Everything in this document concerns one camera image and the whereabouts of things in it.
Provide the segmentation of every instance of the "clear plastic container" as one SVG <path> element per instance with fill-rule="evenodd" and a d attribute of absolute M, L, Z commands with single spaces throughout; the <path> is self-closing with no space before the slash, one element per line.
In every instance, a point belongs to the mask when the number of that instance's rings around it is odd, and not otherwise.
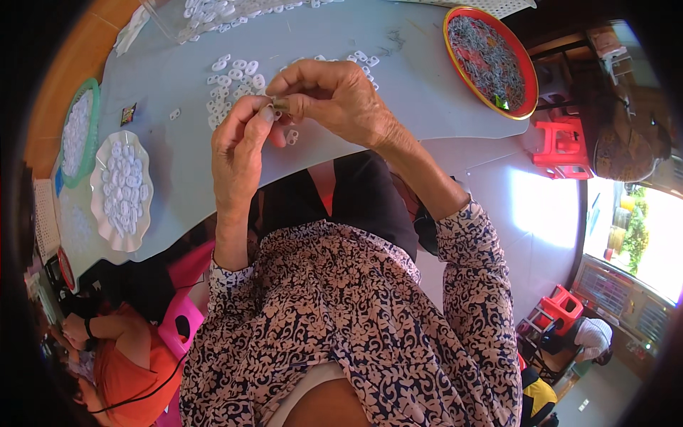
<path fill-rule="evenodd" d="M 272 13 L 271 8 L 299 4 L 291 0 L 140 0 L 170 40 L 183 44 L 205 31 L 226 31 L 244 19 Z"/>

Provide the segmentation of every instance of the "floral patterned shirt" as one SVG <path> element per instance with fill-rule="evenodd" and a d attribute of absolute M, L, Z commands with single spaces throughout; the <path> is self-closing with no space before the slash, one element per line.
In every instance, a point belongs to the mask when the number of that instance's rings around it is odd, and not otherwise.
<path fill-rule="evenodd" d="M 476 202 L 436 223 L 443 314 L 408 255 L 325 220 L 270 233 L 236 272 L 212 263 L 180 390 L 186 426 L 265 426 L 310 367 L 338 363 L 377 426 L 517 426 L 512 298 Z"/>

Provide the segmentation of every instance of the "white perforated basket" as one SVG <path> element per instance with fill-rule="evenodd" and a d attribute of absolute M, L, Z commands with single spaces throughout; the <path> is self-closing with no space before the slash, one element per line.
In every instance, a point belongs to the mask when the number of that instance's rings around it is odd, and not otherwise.
<path fill-rule="evenodd" d="M 424 3 L 430 5 L 444 6 L 445 8 L 454 8 L 458 5 L 473 6 L 485 12 L 490 13 L 498 19 L 505 18 L 522 9 L 534 8 L 536 9 L 536 2 L 534 0 L 390 0 L 390 1 L 405 1 L 408 3 Z"/>
<path fill-rule="evenodd" d="M 36 198 L 36 240 L 43 263 L 57 253 L 61 241 L 52 200 L 52 180 L 34 180 Z"/>

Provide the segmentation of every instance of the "white tabletop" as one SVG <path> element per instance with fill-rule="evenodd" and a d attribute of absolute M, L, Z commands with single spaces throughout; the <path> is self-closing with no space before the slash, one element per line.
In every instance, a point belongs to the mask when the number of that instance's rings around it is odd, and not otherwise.
<path fill-rule="evenodd" d="M 173 0 L 167 7 L 182 7 Z M 92 233 L 78 248 L 64 246 L 75 277 L 101 258 L 120 264 L 160 253 L 215 211 L 210 170 L 206 103 L 216 87 L 206 85 L 211 64 L 226 54 L 259 61 L 269 81 L 299 57 L 346 58 L 356 50 L 380 57 L 372 68 L 378 93 L 417 139 L 503 138 L 524 133 L 528 120 L 511 120 L 480 102 L 460 80 L 445 50 L 441 29 L 448 9 L 384 0 L 347 0 L 313 9 L 304 5 L 281 14 L 250 19 L 225 33 L 203 33 L 198 42 L 177 45 L 149 22 L 128 52 L 109 55 L 101 85 L 99 142 L 122 129 L 134 132 L 150 155 L 154 199 L 152 223 L 140 249 L 113 251 L 97 233 L 85 177 L 62 190 L 90 220 Z M 387 34 L 398 30 L 401 49 Z M 134 121 L 120 126 L 124 107 L 137 103 Z M 171 121 L 169 114 L 180 108 Z M 318 163 L 362 150 L 307 120 L 295 146 L 264 146 L 261 185 Z"/>

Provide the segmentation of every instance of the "orange shirt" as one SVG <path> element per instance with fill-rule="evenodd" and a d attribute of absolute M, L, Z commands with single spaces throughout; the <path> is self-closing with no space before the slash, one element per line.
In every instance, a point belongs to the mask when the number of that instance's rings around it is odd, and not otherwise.
<path fill-rule="evenodd" d="M 112 314 L 139 316 L 127 304 L 123 304 Z M 161 340 L 156 327 L 148 326 L 152 334 L 149 370 L 139 367 L 123 356 L 115 347 L 116 341 L 100 340 L 93 371 L 98 394 L 106 407 L 149 394 L 173 374 L 178 359 Z M 180 386 L 181 378 L 182 368 L 178 368 L 175 376 L 155 394 L 107 411 L 109 419 L 114 426 L 151 426 L 171 402 L 173 394 Z"/>

